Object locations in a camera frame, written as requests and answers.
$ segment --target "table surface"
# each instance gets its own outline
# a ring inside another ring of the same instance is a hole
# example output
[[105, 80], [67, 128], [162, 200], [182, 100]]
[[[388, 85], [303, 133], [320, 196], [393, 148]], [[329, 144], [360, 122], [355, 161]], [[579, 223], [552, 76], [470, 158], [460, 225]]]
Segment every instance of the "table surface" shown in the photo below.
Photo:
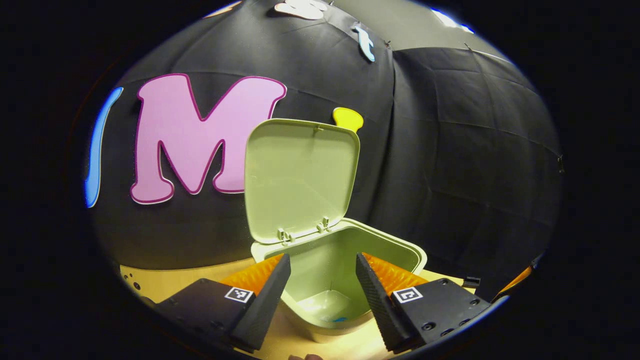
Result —
[[[255, 264], [255, 261], [250, 258], [203, 268], [144, 270], [120, 266], [120, 271], [124, 281], [131, 287], [132, 291], [158, 303], [198, 279], [205, 278], [220, 281], [226, 276], [244, 270], [253, 264]], [[419, 275], [429, 281], [446, 277], [456, 284], [462, 285], [463, 283], [463, 279], [430, 272], [428, 270], [422, 270]], [[139, 290], [136, 289], [134, 283], [138, 284]], [[465, 289], [471, 293], [475, 293], [475, 289]], [[327, 343], [316, 343], [304, 337], [301, 332], [289, 322], [281, 307], [278, 307], [273, 315], [262, 348], [249, 355], [259, 359], [287, 360], [289, 355], [304, 358], [307, 354], [319, 355], [323, 360], [345, 359], [347, 354], [349, 359], [354, 360], [383, 360], [400, 355], [395, 355], [393, 352], [387, 351], [375, 319], [369, 320], [362, 328], [350, 334], [336, 336], [335, 340]]]

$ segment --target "small black clip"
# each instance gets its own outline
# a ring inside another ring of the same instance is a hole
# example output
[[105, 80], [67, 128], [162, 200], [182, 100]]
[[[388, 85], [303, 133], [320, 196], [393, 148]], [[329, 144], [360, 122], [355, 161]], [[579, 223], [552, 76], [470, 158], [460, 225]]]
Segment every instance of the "small black clip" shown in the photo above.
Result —
[[480, 278], [479, 277], [471, 277], [467, 276], [465, 281], [462, 283], [463, 288], [471, 288], [478, 289], [480, 287]]

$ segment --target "blue letter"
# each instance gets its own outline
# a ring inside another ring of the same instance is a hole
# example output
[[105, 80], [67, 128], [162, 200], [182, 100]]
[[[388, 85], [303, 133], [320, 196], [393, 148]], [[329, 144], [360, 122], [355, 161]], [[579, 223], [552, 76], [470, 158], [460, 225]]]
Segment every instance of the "blue letter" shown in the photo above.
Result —
[[358, 26], [355, 27], [355, 31], [358, 32], [358, 41], [360, 42], [360, 49], [365, 54], [365, 56], [369, 59], [369, 61], [376, 61], [375, 57], [371, 53], [371, 49], [369, 47], [373, 47], [373, 42], [369, 38], [369, 34]]
[[98, 201], [98, 193], [100, 192], [100, 154], [102, 152], [102, 134], [104, 132], [104, 124], [109, 115], [109, 109], [122, 94], [122, 88], [114, 89], [107, 101], [102, 106], [98, 119], [93, 129], [93, 137], [91, 138], [91, 150], [89, 151], [89, 174], [84, 180], [84, 195], [86, 197], [86, 207], [92, 208]]

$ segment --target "pink letter m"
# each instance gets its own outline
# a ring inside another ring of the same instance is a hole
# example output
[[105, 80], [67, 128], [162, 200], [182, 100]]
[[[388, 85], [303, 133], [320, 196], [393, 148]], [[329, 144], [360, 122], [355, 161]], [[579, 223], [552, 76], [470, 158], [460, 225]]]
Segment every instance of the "pink letter m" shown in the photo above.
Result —
[[138, 92], [142, 101], [136, 134], [136, 182], [131, 197], [140, 204], [171, 199], [173, 184], [160, 169], [160, 150], [190, 194], [202, 189], [211, 160], [223, 145], [222, 168], [213, 178], [219, 192], [244, 191], [244, 151], [249, 134], [270, 119], [287, 88], [273, 79], [250, 76], [233, 84], [202, 118], [189, 77], [151, 79]]

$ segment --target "bin lid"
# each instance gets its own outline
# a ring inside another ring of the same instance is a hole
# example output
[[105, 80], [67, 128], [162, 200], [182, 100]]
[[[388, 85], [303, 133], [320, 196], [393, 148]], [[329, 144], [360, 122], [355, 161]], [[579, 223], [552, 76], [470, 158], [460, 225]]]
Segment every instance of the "bin lid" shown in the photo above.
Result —
[[347, 212], [360, 140], [350, 129], [269, 119], [246, 144], [244, 203], [254, 240], [283, 241], [337, 224]]

